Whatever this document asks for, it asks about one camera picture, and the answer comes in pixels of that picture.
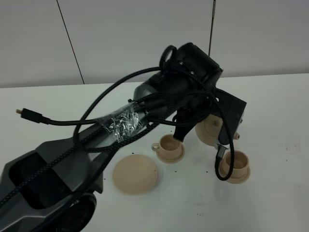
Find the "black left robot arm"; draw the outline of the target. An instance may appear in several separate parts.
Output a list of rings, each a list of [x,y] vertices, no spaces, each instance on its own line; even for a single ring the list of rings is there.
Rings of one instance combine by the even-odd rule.
[[[135,89],[129,103],[113,113],[78,121],[53,121],[23,109],[22,118],[54,126],[74,126],[68,139],[41,144],[4,166],[0,178],[0,229],[3,232],[79,232],[91,220],[103,191],[103,171],[116,152],[159,124],[187,133],[213,110],[222,69],[196,45],[169,46],[159,66],[130,74],[153,75]]]

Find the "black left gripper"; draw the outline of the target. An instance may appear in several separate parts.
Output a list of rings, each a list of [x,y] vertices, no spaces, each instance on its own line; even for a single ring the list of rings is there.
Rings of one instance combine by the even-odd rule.
[[[175,106],[178,106],[176,115],[172,119],[175,126],[173,138],[183,142],[186,135],[198,123],[204,120],[215,108],[217,99],[209,96],[174,97]]]

